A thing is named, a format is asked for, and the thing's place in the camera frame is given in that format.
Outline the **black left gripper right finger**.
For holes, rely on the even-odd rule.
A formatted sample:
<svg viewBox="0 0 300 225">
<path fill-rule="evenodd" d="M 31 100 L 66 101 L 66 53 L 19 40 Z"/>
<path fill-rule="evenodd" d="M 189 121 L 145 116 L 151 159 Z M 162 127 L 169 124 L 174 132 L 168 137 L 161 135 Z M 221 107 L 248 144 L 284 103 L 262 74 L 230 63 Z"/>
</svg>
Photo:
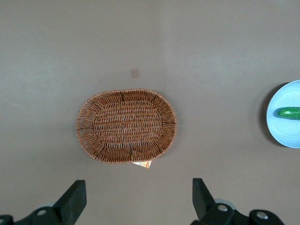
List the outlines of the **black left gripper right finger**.
<svg viewBox="0 0 300 225">
<path fill-rule="evenodd" d="M 257 209 L 248 216 L 226 203 L 214 200 L 203 179 L 194 178 L 192 188 L 193 206 L 198 219 L 193 225 L 282 225 L 283 221 L 274 213 Z"/>
</svg>

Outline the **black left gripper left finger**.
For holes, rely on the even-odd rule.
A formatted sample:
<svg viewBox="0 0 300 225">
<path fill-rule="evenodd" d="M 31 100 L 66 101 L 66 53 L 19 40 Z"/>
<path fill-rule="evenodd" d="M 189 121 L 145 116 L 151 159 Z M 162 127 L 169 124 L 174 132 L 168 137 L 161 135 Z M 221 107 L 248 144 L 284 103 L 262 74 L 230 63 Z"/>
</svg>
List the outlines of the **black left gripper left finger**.
<svg viewBox="0 0 300 225">
<path fill-rule="evenodd" d="M 0 223 L 2 225 L 74 225 L 86 204 L 86 182 L 76 180 L 53 206 L 40 207 L 19 221 L 14 221 L 11 215 L 1 215 Z"/>
</svg>

